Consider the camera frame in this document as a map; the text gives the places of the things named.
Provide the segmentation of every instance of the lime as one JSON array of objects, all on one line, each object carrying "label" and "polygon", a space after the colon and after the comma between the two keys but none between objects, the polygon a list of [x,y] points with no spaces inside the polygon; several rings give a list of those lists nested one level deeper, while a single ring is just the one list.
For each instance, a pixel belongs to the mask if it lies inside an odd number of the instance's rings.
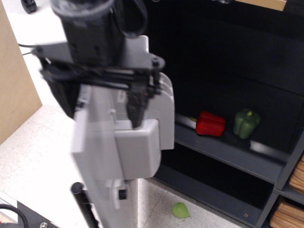
[{"label": "lime", "polygon": [[178,202],[173,207],[173,215],[179,219],[187,218],[190,213],[184,203]]}]

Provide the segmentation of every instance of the dark gray shelf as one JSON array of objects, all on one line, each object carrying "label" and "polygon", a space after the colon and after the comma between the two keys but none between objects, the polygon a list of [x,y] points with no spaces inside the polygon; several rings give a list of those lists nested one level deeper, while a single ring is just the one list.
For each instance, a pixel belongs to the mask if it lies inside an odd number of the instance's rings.
[{"label": "dark gray shelf", "polygon": [[261,209],[162,164],[154,178],[249,226],[255,226],[262,213]]},{"label": "dark gray shelf", "polygon": [[276,189],[275,191],[278,192],[281,196],[304,205],[304,195],[290,188],[288,184],[286,184],[281,191]]},{"label": "dark gray shelf", "polygon": [[262,225],[261,228],[271,228],[270,224],[269,224],[269,221],[266,220],[265,223]]},{"label": "dark gray shelf", "polygon": [[220,162],[275,184],[284,164],[229,145],[215,137],[198,136],[195,130],[176,124],[175,142]]},{"label": "dark gray shelf", "polygon": [[298,161],[303,153],[303,148],[304,148],[304,133],[302,132],[297,141],[297,144],[292,149],[292,153],[288,159],[288,162],[287,162],[282,174],[280,175],[280,179],[275,186],[276,189],[282,190],[285,187],[291,173],[293,172],[296,164],[298,163]]}]

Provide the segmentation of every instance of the floor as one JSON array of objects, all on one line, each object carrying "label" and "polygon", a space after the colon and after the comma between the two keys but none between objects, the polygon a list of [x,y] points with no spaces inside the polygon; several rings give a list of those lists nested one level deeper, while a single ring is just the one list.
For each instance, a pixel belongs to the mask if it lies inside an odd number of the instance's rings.
[{"label": "floor", "polygon": [[[38,11],[26,14],[20,1],[2,0],[20,44],[65,40],[48,0],[36,0]],[[23,54],[30,50],[21,48]],[[82,178],[69,153],[74,121],[59,107],[41,78],[38,60],[24,55],[43,106],[0,145],[0,191],[32,208],[62,228],[85,228],[70,193]],[[247,228],[247,226],[153,180],[138,182],[139,228]],[[172,207],[183,202],[191,217],[175,218]]]}]

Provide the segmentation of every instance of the metal rod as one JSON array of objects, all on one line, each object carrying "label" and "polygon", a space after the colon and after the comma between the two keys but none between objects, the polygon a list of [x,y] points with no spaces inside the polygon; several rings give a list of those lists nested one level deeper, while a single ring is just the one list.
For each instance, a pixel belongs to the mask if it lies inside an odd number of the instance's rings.
[{"label": "metal rod", "polygon": [[84,215],[89,228],[99,228],[98,221],[96,220],[92,206],[86,195],[86,191],[83,190],[84,185],[80,182],[76,182],[72,185],[71,191],[75,197],[75,200]]}]

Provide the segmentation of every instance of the black screw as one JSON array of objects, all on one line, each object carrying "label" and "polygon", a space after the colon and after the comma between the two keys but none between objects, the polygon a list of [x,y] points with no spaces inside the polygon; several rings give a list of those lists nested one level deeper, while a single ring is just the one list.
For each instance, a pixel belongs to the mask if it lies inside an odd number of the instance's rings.
[{"label": "black screw", "polygon": [[127,199],[127,190],[119,190],[118,195],[119,195],[119,200]]},{"label": "black screw", "polygon": [[158,67],[159,65],[160,65],[160,63],[159,63],[159,61],[158,61],[158,59],[156,58],[156,57],[154,57],[153,59],[152,59],[152,65],[155,67]]}]

